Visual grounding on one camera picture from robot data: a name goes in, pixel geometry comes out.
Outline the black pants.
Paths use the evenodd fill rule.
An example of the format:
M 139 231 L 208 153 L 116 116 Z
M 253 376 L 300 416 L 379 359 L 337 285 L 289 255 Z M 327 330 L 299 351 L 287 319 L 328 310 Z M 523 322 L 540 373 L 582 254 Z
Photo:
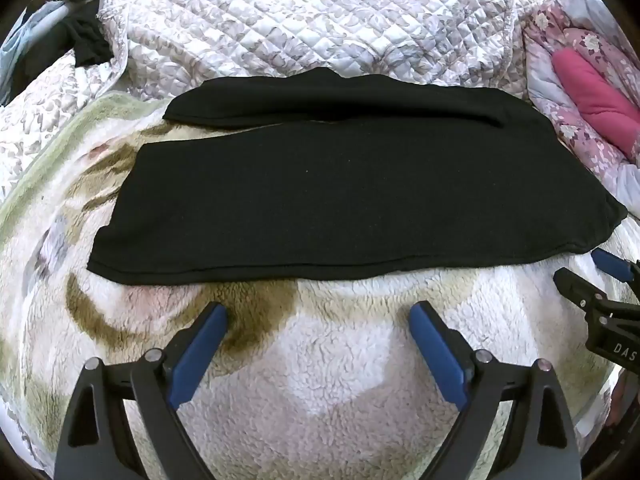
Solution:
M 127 285 L 361 280 L 589 252 L 626 208 L 498 89 L 217 78 L 165 119 L 209 137 L 138 151 L 88 268 Z

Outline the dark clothes pile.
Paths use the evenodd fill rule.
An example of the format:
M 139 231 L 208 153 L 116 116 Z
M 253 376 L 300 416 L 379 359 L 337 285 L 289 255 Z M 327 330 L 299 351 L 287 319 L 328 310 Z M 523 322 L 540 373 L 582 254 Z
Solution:
M 9 104 L 67 52 L 77 67 L 111 61 L 99 7 L 100 0 L 32 0 L 1 45 L 1 103 Z

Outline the floral fleece blanket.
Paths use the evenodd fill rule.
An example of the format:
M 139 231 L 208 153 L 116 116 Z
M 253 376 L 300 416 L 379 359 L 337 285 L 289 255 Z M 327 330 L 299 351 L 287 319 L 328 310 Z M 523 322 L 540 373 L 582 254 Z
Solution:
M 164 104 L 112 93 L 78 115 L 1 116 L 1 405 L 45 471 L 85 362 L 133 361 L 209 301 L 230 325 L 180 418 L 221 479 L 413 479 L 456 411 L 408 332 L 428 300 L 475 348 L 551 361 L 574 418 L 608 411 L 614 368 L 584 345 L 582 311 L 556 291 L 566 266 L 622 301 L 587 256 L 531 266 L 427 270 L 356 282 L 131 287 L 87 269 L 93 237 L 146 142 L 196 139 Z

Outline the magenta pillow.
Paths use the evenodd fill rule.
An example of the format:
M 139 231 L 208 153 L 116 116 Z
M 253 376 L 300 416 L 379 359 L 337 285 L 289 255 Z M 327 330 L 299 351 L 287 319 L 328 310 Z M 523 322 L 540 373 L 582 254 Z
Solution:
M 634 162 L 639 155 L 638 107 L 571 48 L 555 52 L 552 65 L 580 116 Z

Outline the pink floral comforter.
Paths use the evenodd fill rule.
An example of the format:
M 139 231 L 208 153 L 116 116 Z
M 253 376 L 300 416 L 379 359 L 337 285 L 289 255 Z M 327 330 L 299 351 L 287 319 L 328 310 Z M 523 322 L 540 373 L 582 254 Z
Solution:
M 527 89 L 560 141 L 639 213 L 639 58 L 597 0 L 546 0 L 523 29 Z

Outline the white quilted bedspread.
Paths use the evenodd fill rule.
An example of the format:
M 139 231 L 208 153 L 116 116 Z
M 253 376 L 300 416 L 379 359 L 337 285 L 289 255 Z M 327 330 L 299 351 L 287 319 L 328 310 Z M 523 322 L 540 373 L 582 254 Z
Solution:
M 224 76 L 286 77 L 327 67 L 417 84 L 525 96 L 521 17 L 532 0 L 98 0 L 113 56 L 79 67 L 65 51 L 1 107 L 1 191 L 58 130 L 125 88 L 178 96 Z

